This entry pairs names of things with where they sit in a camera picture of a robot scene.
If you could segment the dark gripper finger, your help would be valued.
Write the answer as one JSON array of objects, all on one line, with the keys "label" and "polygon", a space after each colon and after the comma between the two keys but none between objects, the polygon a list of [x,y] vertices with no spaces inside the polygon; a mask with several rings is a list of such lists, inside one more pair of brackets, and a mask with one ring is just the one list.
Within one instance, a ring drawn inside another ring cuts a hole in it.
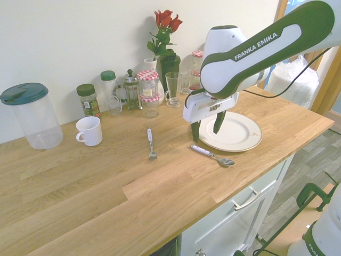
[{"label": "dark gripper finger", "polygon": [[215,120],[214,128],[213,128],[213,132],[215,134],[217,134],[219,132],[219,130],[223,124],[223,121],[225,119],[225,115],[226,115],[226,110],[224,110],[224,111],[222,111],[216,115],[216,120]]},{"label": "dark gripper finger", "polygon": [[193,137],[193,141],[195,143],[199,142],[199,138],[200,138],[200,135],[199,135],[200,124],[201,124],[201,120],[191,124],[192,137]]}]

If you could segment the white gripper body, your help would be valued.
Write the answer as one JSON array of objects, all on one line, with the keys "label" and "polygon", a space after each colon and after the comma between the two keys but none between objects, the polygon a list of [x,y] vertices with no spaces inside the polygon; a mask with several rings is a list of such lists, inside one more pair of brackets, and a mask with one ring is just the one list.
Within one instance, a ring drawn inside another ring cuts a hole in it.
[{"label": "white gripper body", "polygon": [[195,123],[209,116],[221,113],[234,107],[238,101],[239,93],[235,93],[226,99],[212,99],[206,93],[189,95],[185,101],[183,118],[188,123]]}]

